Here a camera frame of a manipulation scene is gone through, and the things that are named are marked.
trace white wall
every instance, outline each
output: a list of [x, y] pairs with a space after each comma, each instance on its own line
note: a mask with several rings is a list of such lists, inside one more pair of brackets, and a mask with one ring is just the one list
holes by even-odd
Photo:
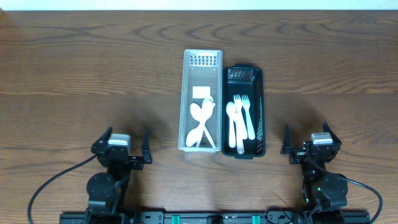
[[13, 10], [398, 9], [398, 0], [0, 0]]

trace wooden tabletop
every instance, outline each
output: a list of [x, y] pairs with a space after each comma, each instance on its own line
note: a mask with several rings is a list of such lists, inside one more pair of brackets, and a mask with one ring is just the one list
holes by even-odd
[[[264, 71], [267, 153], [250, 161], [178, 150], [185, 49], [220, 49], [224, 67]], [[374, 187], [376, 223], [398, 222], [398, 16], [394, 11], [3, 12], [0, 16], [0, 223], [27, 223], [47, 179], [89, 158], [108, 126], [153, 164], [126, 203], [166, 211], [303, 204], [300, 166], [279, 154], [284, 126], [309, 140], [327, 120], [342, 140], [332, 172]], [[84, 211], [97, 160], [46, 187], [36, 223]], [[378, 206], [349, 184], [348, 208]]]

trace fork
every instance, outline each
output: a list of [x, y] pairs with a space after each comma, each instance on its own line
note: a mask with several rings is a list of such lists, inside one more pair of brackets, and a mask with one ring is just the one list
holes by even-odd
[[240, 129], [240, 133], [241, 133], [241, 138], [243, 140], [248, 138], [248, 132], [246, 131], [246, 127], [244, 125], [244, 121], [243, 121], [243, 115], [242, 115], [242, 99], [241, 96], [239, 95], [234, 95], [234, 103], [235, 103], [235, 107], [236, 107], [236, 114], [237, 114], [237, 119], [238, 122], [236, 126], [236, 129]]
[[253, 124], [252, 124], [251, 118], [250, 118], [250, 112], [249, 112], [250, 100], [247, 95], [242, 96], [242, 104], [243, 104], [244, 112], [246, 114], [246, 126], [248, 127], [248, 136], [249, 136], [250, 140], [253, 140], [254, 138], [256, 138], [256, 136], [254, 134]]

